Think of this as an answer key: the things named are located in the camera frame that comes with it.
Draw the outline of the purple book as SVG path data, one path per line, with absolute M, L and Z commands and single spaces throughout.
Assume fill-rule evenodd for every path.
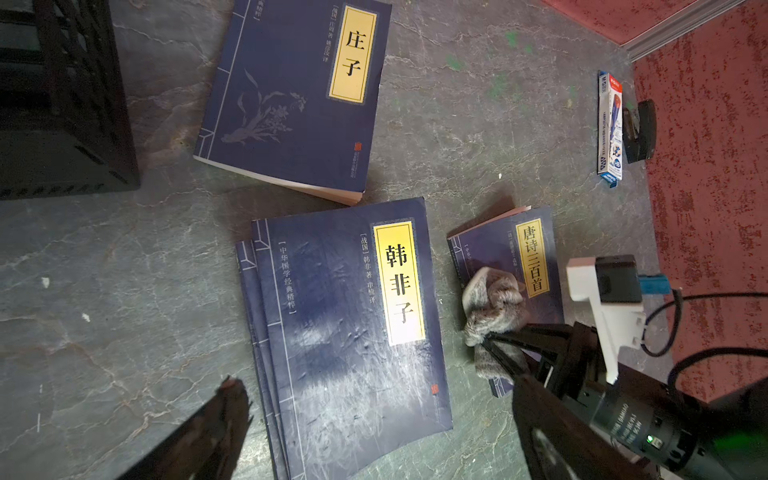
M 422 198 L 252 225 L 294 479 L 346 479 L 453 426 Z
M 235 248 L 273 473 L 276 479 L 290 479 L 280 413 L 275 407 L 274 375 L 256 255 L 251 240 L 240 241 Z
M 462 293 L 482 267 L 509 272 L 525 285 L 529 324 L 562 324 L 564 310 L 555 232 L 548 207 L 520 207 L 447 238 Z M 505 380 L 488 380 L 500 398 L 512 392 Z

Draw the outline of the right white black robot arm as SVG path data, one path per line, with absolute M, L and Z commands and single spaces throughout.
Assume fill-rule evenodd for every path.
M 628 367 L 614 383 L 595 328 L 529 325 L 482 342 L 515 382 L 532 477 L 645 477 L 610 446 L 682 479 L 767 476 L 767 382 L 704 403 Z

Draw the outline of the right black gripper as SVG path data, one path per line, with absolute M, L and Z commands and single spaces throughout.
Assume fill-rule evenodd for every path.
M 535 378 L 574 414 L 594 414 L 605 391 L 606 367 L 595 327 L 583 323 L 529 324 L 492 332 L 482 343 L 482 377 L 513 384 L 518 375 Z M 506 369 L 487 349 L 492 346 Z M 539 362 L 525 351 L 541 355 Z

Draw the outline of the blue book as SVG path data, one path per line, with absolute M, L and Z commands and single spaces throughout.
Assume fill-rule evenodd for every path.
M 359 203 L 391 13 L 380 1 L 236 2 L 194 158 Z

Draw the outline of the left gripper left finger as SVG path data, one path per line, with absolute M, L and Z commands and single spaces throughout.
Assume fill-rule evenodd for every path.
M 243 382 L 226 378 L 215 395 L 137 462 L 123 479 L 230 479 L 252 422 Z

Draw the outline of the grey fluffy cleaning cloth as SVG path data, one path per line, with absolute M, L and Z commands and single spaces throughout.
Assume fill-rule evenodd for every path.
M 490 333 L 507 333 L 520 330 L 528 323 L 525 308 L 525 285 L 513 274 L 482 267 L 468 282 L 462 293 L 462 308 L 466 316 L 463 338 L 466 346 L 474 351 L 475 370 L 479 377 L 488 380 L 513 381 L 514 375 L 482 346 Z

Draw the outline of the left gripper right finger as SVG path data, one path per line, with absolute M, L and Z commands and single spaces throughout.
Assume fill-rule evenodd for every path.
M 576 378 L 556 395 L 532 375 L 514 377 L 513 416 L 533 479 L 651 479 L 609 440 L 640 454 L 659 405 L 657 391 L 632 385 Z

